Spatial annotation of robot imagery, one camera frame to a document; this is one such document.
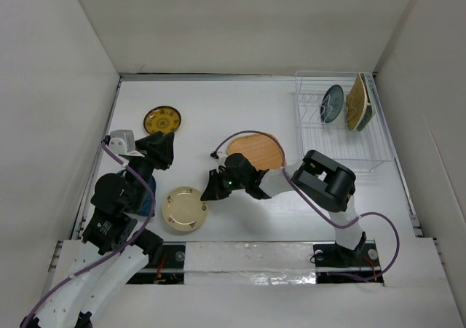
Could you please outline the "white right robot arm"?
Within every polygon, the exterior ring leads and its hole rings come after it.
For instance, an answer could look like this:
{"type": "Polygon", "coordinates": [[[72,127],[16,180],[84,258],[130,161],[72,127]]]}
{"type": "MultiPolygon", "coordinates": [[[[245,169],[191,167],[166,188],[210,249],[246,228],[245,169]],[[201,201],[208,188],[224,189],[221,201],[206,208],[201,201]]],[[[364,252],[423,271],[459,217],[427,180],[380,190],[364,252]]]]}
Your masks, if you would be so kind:
{"type": "Polygon", "coordinates": [[[309,150],[302,160],[276,169],[261,170],[241,153],[210,157],[217,168],[208,172],[208,183],[201,201],[223,200],[233,191],[243,190],[256,200],[268,200],[294,191],[328,212],[335,232],[330,261],[334,268],[355,266],[363,256],[366,233],[355,211],[355,174],[347,167],[316,150],[309,150]]]}

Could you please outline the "green-rimmed bamboo tray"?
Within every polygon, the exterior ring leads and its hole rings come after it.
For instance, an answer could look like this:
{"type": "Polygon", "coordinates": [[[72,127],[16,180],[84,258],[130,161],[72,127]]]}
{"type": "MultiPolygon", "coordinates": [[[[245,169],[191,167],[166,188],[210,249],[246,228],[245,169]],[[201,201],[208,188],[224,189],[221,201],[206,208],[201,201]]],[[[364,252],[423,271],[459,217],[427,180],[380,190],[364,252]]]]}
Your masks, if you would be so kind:
{"type": "Polygon", "coordinates": [[[349,131],[357,129],[368,107],[368,95],[363,74],[358,73],[351,91],[346,97],[346,124],[349,131]]]}

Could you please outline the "cream floral round plate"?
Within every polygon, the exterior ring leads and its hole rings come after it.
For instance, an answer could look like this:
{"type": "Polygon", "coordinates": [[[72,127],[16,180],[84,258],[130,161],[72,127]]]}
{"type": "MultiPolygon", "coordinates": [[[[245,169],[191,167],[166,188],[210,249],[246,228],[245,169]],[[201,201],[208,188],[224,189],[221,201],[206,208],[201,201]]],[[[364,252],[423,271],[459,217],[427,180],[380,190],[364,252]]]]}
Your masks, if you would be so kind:
{"type": "Polygon", "coordinates": [[[190,233],[199,229],[208,217],[208,203],[193,187],[177,187],[170,191],[162,207],[162,217],[173,230],[190,233]]]}

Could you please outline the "blue white patterned bowl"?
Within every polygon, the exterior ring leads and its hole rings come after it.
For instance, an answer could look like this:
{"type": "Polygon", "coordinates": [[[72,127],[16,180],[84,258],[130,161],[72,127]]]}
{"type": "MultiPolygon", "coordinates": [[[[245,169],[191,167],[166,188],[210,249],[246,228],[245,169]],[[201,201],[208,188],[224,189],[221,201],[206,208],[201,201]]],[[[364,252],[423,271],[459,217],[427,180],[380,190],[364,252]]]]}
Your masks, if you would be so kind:
{"type": "Polygon", "coordinates": [[[320,120],[333,122],[341,113],[344,104],[344,91],[340,85],[332,85],[323,96],[320,105],[320,120]]]}

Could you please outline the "light blue divided plate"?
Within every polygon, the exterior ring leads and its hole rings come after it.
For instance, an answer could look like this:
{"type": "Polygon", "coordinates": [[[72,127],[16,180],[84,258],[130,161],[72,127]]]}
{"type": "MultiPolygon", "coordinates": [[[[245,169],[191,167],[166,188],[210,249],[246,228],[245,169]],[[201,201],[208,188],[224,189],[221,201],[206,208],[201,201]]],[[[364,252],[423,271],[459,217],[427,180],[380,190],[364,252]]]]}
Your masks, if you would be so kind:
{"type": "Polygon", "coordinates": [[[373,107],[374,104],[374,89],[372,86],[372,81],[364,74],[360,73],[361,80],[363,81],[365,92],[366,92],[366,100],[367,106],[366,111],[363,115],[362,120],[360,121],[359,125],[357,126],[357,131],[361,132],[367,126],[367,124],[371,121],[372,117],[375,115],[375,109],[373,107]]]}

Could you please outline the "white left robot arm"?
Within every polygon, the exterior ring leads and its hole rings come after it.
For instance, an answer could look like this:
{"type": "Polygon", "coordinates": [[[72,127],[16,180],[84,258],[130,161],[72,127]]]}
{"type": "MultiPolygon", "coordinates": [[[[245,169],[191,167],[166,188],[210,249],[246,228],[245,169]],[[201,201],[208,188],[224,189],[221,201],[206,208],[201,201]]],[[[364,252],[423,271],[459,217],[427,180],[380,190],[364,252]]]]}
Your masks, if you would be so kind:
{"type": "Polygon", "coordinates": [[[145,197],[150,199],[146,218],[154,216],[150,182],[155,170],[172,165],[174,138],[172,132],[156,132],[136,140],[131,130],[115,130],[102,140],[102,150],[122,170],[96,182],[91,198],[95,209],[68,276],[38,301],[22,327],[94,327],[139,270],[160,263],[162,238],[133,216],[145,197]]]}

